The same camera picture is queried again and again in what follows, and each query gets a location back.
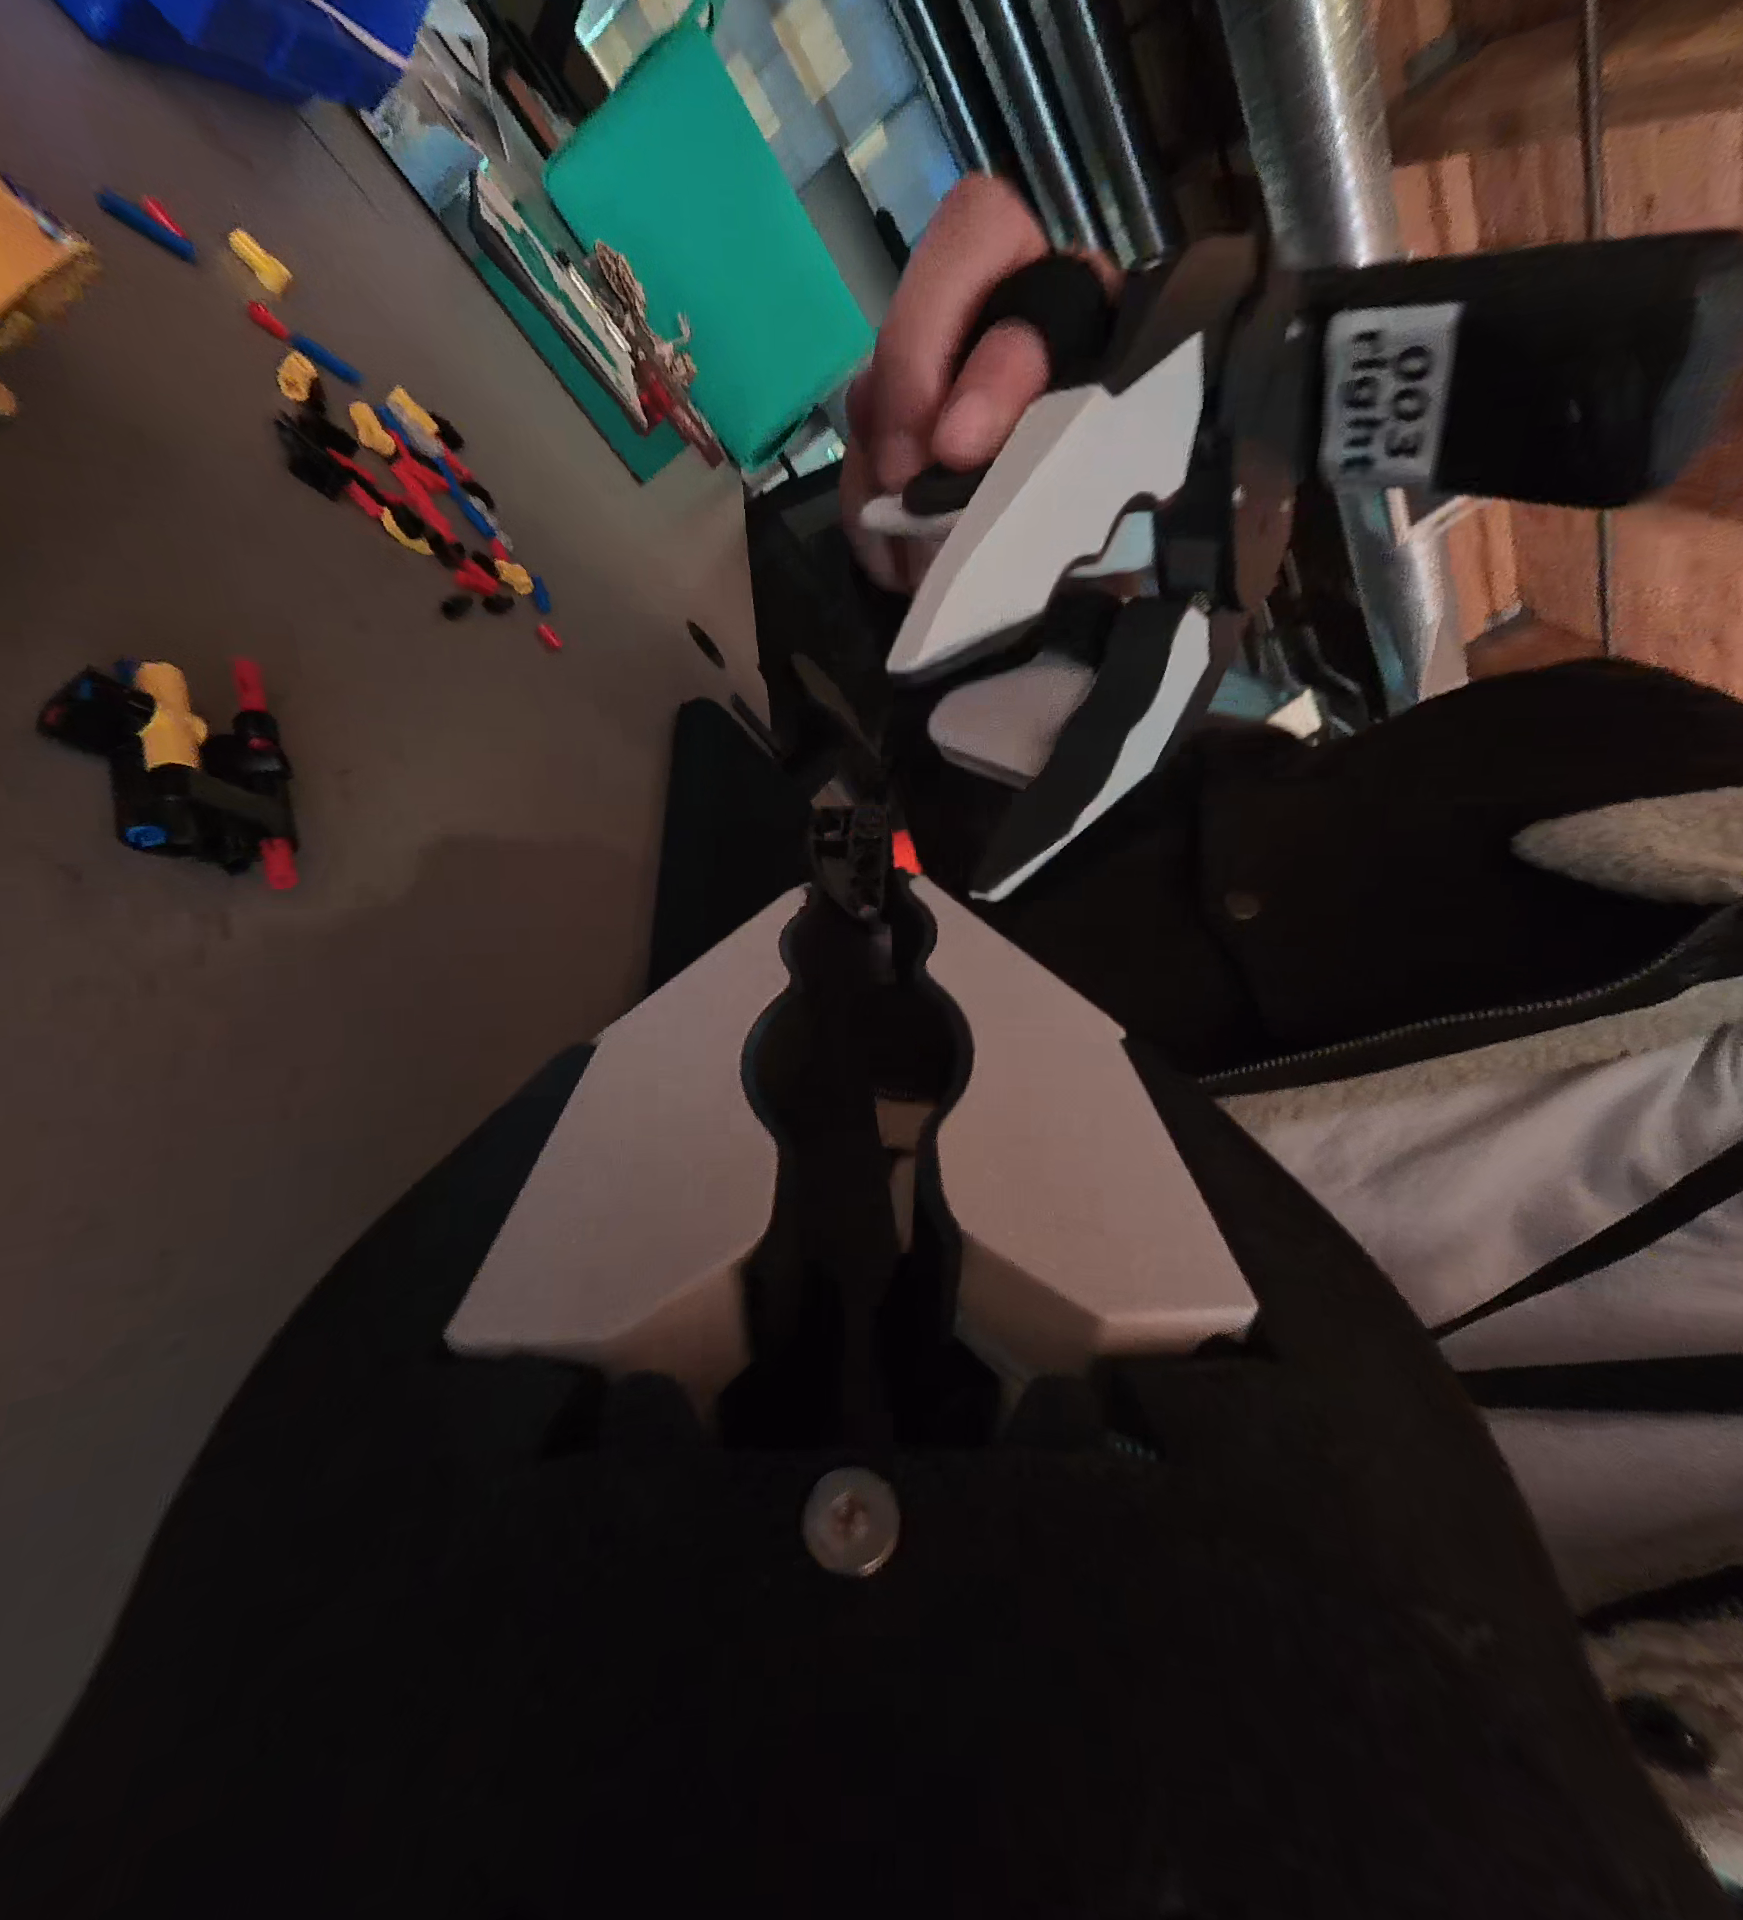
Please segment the brown toy model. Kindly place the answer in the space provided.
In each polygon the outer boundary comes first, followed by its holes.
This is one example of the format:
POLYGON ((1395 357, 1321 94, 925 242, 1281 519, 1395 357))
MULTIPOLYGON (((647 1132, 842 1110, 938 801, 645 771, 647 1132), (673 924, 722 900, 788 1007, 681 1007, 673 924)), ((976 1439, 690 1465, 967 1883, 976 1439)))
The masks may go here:
POLYGON ((690 352, 688 318, 676 315, 671 331, 662 331, 645 284, 627 257, 605 241, 586 252, 584 274, 605 315, 607 336, 615 341, 615 377, 628 398, 636 432, 649 437, 666 425, 709 468, 725 466, 725 447, 695 398, 699 368, 690 352))

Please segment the teal storage box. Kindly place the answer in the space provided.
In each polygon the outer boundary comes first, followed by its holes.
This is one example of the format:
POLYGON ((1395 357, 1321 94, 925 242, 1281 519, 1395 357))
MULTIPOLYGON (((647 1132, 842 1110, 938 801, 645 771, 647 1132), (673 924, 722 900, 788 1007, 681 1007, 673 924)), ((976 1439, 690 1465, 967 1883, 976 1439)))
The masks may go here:
POLYGON ((870 356, 874 326, 699 23, 657 37, 541 176, 657 324, 690 324, 692 402, 736 468, 774 460, 870 356))

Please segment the yellow black toy connector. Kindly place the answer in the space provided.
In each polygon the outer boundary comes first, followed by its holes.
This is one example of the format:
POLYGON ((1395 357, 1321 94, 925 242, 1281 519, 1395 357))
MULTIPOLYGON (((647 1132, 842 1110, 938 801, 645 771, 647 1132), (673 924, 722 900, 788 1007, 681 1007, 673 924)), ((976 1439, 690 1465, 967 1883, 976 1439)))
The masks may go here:
POLYGON ((114 837, 127 850, 244 871, 220 813, 198 798, 209 725, 171 662, 83 669, 43 700, 36 733, 104 764, 114 837))

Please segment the black toy connector piece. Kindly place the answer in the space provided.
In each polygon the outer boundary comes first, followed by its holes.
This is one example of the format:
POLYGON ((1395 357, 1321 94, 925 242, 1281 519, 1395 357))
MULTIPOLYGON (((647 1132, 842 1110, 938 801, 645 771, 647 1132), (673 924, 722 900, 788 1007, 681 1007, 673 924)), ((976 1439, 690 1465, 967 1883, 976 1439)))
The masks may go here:
POLYGON ((891 813, 877 801, 818 801, 806 831, 814 897, 842 924, 889 945, 896 871, 891 813))

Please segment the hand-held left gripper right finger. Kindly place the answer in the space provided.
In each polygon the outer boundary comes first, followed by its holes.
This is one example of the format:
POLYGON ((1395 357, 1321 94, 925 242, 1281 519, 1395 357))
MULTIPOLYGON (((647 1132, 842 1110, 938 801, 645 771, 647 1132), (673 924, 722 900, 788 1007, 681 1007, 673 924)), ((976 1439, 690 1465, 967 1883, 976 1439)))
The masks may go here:
POLYGON ((912 891, 927 976, 972 1038, 935 1131, 966 1346, 1027 1381, 1250 1331, 1256 1295, 1122 1028, 929 879, 912 891))

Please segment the blue plastic bin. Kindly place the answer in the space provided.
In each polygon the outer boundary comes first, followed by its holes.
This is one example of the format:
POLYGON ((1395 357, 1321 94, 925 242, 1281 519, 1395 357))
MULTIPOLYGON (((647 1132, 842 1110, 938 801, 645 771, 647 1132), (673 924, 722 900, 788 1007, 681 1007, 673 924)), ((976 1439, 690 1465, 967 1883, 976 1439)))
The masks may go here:
POLYGON ((375 109, 428 1, 61 1, 98 47, 288 104, 375 109))

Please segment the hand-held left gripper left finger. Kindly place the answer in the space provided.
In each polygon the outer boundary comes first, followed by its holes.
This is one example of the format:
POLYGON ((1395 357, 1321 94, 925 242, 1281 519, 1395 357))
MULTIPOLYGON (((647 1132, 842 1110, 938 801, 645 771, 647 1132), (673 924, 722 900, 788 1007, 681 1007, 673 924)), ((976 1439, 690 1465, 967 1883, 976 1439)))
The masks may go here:
POLYGON ((739 1374, 742 1269, 778 1150, 753 1110, 749 1036, 788 987, 807 890, 739 925, 599 1036, 458 1305, 447 1347, 603 1374, 739 1374))

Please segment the person's right hand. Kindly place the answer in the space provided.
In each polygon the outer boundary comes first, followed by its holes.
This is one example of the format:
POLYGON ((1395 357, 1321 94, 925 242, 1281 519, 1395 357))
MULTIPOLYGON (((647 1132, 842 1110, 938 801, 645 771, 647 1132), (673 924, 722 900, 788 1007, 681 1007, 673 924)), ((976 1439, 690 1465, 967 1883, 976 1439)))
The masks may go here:
POLYGON ((927 468, 988 468, 1050 390, 1050 354, 1034 327, 979 327, 996 288, 1050 252, 1034 207, 992 174, 959 178, 912 250, 874 356, 848 393, 838 481, 851 568, 877 613, 897 613, 935 549, 875 532, 868 505, 901 494, 927 468))

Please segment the person's white shirt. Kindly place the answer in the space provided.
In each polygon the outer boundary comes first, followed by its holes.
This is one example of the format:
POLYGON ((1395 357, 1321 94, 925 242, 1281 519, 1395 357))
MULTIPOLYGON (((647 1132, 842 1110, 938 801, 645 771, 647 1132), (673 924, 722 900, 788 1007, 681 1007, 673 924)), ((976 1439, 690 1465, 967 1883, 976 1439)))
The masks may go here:
MULTIPOLYGON (((1743 1138, 1743 1021, 1603 1063, 1533 1044, 1231 1103, 1428 1327, 1493 1302, 1743 1138)), ((1743 1357, 1743 1193, 1443 1344, 1460 1374, 1743 1357)), ((1743 1566, 1743 1414, 1497 1407, 1492 1437, 1585 1604, 1743 1566)))

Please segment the scattered colourful toy pieces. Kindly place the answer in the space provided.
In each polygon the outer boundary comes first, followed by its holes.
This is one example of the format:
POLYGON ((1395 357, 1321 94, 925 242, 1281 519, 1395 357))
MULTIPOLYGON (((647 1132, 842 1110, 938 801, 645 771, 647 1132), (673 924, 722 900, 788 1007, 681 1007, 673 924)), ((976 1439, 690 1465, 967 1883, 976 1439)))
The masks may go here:
POLYGON ((551 620, 549 586, 502 531, 496 500, 462 460, 456 428, 400 387, 370 404, 347 360, 282 324, 264 302, 244 312, 282 347, 272 432, 290 473, 319 495, 349 502, 402 551, 441 567, 452 580, 444 618, 517 611, 536 643, 558 652, 564 643, 551 620))

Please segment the silver ventilation duct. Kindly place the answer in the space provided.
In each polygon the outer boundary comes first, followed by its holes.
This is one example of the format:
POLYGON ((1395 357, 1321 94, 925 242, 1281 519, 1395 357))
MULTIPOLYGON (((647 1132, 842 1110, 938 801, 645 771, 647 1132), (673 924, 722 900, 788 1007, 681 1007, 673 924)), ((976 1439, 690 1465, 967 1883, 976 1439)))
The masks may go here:
MULTIPOLYGON (((1359 1, 1219 1, 1274 248, 1299 269, 1406 255, 1374 29, 1359 1)), ((1335 494, 1344 540, 1394 714, 1425 695, 1456 634, 1441 540, 1411 534, 1403 492, 1355 481, 1335 494)))

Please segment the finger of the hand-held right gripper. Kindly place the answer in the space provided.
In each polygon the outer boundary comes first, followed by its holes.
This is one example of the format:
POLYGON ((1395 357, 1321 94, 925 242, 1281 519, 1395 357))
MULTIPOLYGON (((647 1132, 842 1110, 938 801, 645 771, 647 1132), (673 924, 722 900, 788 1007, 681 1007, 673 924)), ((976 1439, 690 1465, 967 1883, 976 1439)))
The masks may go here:
POLYGON ((1091 685, 981 851, 972 900, 1016 893, 1156 773, 1215 685, 1210 625, 1194 599, 1118 608, 1091 685))
POLYGON ((925 683, 1036 623, 1065 577, 1095 561, 1136 503, 1184 481, 1205 400, 1194 331, 1129 387, 1043 396, 958 508, 885 500, 885 534, 938 551, 885 655, 897 683, 925 683))

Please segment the green plastic bin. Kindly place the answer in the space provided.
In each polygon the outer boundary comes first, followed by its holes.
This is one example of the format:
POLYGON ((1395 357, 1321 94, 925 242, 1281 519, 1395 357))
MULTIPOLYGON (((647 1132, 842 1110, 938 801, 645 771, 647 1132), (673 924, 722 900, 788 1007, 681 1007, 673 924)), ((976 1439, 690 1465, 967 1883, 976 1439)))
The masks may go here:
POLYGON ((687 443, 649 414, 632 347, 586 269, 488 171, 464 195, 472 261, 485 290, 635 481, 673 466, 687 443))

